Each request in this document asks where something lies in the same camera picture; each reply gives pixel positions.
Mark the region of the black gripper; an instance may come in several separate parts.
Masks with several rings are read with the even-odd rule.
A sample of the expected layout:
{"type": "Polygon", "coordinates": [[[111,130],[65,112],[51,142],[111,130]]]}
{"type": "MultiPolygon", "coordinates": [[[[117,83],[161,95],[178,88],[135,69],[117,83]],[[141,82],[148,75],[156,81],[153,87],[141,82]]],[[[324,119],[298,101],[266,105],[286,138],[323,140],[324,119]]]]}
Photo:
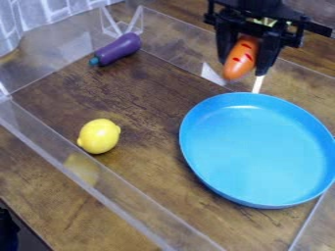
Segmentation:
{"type": "Polygon", "coordinates": [[[279,56],[282,45],[302,46],[307,30],[324,37],[334,35],[334,28],[318,24],[283,0],[207,0],[204,23],[216,26],[218,55],[222,64],[235,46],[238,33],[262,37],[256,56],[255,75],[267,75],[279,56]]]}

